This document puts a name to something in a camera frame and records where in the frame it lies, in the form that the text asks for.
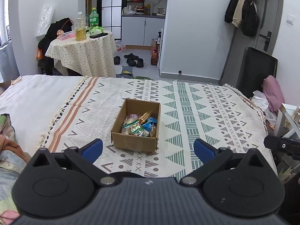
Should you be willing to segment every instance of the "open cardboard box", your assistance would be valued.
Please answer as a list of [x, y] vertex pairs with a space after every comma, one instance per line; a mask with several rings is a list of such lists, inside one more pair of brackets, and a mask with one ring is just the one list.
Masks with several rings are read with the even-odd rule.
[[[153, 112], [151, 117], [157, 119], [155, 138], [139, 137], [121, 134], [121, 129], [126, 116], [129, 114], [142, 115]], [[158, 102], [125, 99], [121, 110], [111, 130], [111, 141], [116, 149], [130, 150], [144, 153], [155, 153], [157, 150], [159, 122], [161, 118], [161, 105]]]

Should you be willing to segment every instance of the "kitchen countertop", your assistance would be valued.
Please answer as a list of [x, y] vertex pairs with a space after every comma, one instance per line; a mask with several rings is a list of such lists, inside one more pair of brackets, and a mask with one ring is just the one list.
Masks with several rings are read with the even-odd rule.
[[155, 18], [155, 19], [166, 19], [166, 16], [153, 16], [153, 15], [138, 15], [138, 14], [124, 14], [122, 17], [145, 17], [145, 18]]

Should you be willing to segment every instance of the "black chair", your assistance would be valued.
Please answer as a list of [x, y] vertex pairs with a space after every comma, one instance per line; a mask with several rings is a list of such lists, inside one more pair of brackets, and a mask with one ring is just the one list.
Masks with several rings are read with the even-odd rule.
[[263, 91], [263, 80], [269, 75], [276, 77], [278, 60], [255, 48], [247, 47], [238, 77], [237, 89], [247, 98], [253, 97], [253, 92]]

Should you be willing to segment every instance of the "green soda bottle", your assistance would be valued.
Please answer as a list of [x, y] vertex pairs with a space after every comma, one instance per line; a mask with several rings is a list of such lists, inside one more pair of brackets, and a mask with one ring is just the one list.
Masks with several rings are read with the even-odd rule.
[[92, 13], [90, 15], [90, 29], [99, 25], [99, 15], [96, 12], [96, 8], [92, 8]]

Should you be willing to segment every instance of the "gray baseboard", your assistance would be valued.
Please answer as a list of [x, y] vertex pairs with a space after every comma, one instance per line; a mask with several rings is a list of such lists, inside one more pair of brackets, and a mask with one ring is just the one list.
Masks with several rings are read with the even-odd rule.
[[219, 83], [218, 79], [211, 79], [205, 77], [198, 77], [198, 76], [190, 76], [190, 75], [183, 75], [183, 74], [175, 74], [175, 73], [161, 73], [161, 78], [166, 79], [174, 79], [174, 80], [187, 80], [187, 81], [196, 81], [199, 83], [208, 83], [217, 85]]

